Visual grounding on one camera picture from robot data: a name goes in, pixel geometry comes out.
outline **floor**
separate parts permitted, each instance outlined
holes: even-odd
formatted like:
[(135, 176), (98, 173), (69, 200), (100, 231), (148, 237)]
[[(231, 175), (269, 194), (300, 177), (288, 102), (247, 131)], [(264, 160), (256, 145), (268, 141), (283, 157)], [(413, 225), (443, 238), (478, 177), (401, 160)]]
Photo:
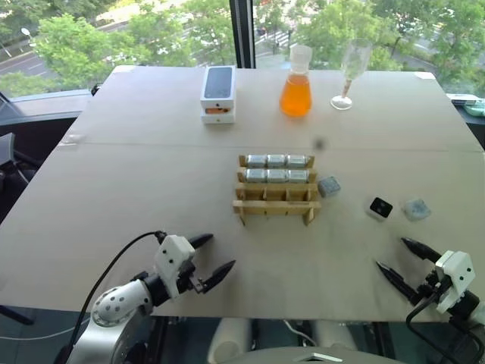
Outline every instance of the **floor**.
[[(59, 312), (39, 309), (16, 310), (35, 320), (32, 326), (23, 326), (0, 316), (0, 364), (43, 364), (53, 363), (58, 351), (66, 344), (69, 333), (42, 340), (5, 340), (3, 337), (28, 338), (50, 335), (71, 328), (77, 319), (73, 312)], [(187, 318), (171, 323), (167, 331), (162, 364), (204, 364), (211, 337), (218, 318)], [(289, 332), (282, 321), (258, 320), (258, 348), (296, 346), (297, 336)], [(369, 325), (355, 323), (350, 330), (358, 349), (377, 353), (377, 346), (369, 335)], [(455, 332), (447, 324), (421, 324), (419, 328), (437, 342), (449, 343)], [(390, 324), (396, 358), (407, 364), (443, 364), (440, 355), (415, 337), (402, 323)]]

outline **black cable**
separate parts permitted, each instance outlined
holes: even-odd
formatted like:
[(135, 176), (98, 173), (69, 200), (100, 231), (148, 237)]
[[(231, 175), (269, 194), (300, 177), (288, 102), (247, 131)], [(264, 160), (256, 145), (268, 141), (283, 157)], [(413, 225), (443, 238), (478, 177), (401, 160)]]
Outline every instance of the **black cable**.
[(105, 279), (106, 275), (109, 273), (111, 268), (113, 268), (113, 265), (116, 263), (116, 261), (138, 240), (143, 239), (144, 237), (147, 237), (149, 235), (156, 235), (158, 231), (150, 231), (149, 233), (144, 233), (140, 235), (139, 237), (136, 237), (135, 239), (131, 240), (114, 258), (111, 260), (111, 263), (109, 263), (108, 267), (106, 267), (105, 271), (102, 273), (102, 275), (98, 278), (94, 286), (92, 287), (91, 291), (88, 294), (88, 297), (86, 298), (86, 301), (84, 301), (83, 308), (81, 309), (81, 312), (79, 316), (77, 316), (77, 322), (76, 325), (74, 326), (74, 330), (72, 335), (70, 336), (69, 344), (67, 345), (67, 349), (65, 352), (65, 358), (64, 362), (67, 362), (67, 359), (69, 359), (69, 355), (72, 352), (74, 348), (74, 343), (76, 342), (77, 335), (79, 334), (79, 330), (81, 328), (81, 323), (83, 322), (84, 315), (86, 314), (86, 310), (88, 308), (89, 302), (92, 299), (92, 296), (98, 289), (98, 286), (100, 283)]
[[(453, 364), (461, 364), (454, 356), (452, 353), (450, 353), (447, 350), (444, 350), (440, 347), (438, 347), (433, 341), (431, 341), (429, 338), (425, 337), (421, 332), (416, 330), (415, 328), (412, 327), (411, 321), (414, 317), (416, 317), (421, 311), (426, 309), (431, 303), (433, 303), (436, 298), (440, 294), (438, 292), (433, 292), (431, 296), (429, 296), (422, 304), (417, 306), (415, 309), (411, 311), (411, 313), (406, 317), (406, 326), (408, 329), (418, 336), (420, 339), (422, 339), (426, 344), (430, 345), (432, 348), (434, 348), (437, 352), (439, 352), (441, 355), (443, 355), (445, 358), (447, 358), (450, 362)], [(477, 355), (471, 360), (471, 364), (478, 363), (483, 356), (483, 352), (485, 351), (485, 347), (483, 346), (482, 341), (480, 338), (475, 335), (472, 331), (470, 331), (467, 328), (463, 328), (459, 326), (456, 322), (454, 322), (452, 319), (450, 319), (450, 323), (457, 328), (459, 331), (464, 332), (466, 335), (468, 335), (477, 345), (478, 345), (478, 352)]]

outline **road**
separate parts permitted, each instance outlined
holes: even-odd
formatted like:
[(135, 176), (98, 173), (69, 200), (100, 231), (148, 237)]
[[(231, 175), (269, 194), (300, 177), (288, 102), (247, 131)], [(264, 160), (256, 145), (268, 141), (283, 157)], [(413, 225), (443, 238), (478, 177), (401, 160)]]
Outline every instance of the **road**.
[[(115, 30), (121, 30), (126, 26), (127, 23), (123, 22), (109, 24), (98, 29), (109, 33), (114, 32)], [(28, 52), (0, 63), (0, 75), (19, 71), (27, 76), (55, 77), (55, 73), (45, 66), (44, 61), (35, 52)]]

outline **window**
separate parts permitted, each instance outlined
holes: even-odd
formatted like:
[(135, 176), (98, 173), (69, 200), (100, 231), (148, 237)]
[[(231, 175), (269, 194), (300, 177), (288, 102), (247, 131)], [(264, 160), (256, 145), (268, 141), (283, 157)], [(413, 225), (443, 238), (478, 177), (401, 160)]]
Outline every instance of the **window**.
[(228, 0), (1, 0), (0, 91), (91, 89), (119, 64), (235, 64)]
[(289, 47), (313, 48), (311, 67), (338, 69), (347, 42), (374, 44), (370, 70), (429, 71), (449, 93), (485, 97), (484, 0), (254, 0), (257, 67), (289, 67)]

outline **orange liquid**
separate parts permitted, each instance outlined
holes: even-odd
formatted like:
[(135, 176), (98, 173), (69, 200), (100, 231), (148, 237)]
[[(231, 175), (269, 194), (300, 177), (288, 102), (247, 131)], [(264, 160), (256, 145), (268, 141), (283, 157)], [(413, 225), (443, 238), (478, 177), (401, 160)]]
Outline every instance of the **orange liquid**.
[(280, 98), (281, 111), (289, 116), (304, 116), (311, 108), (310, 81), (304, 74), (290, 74)]

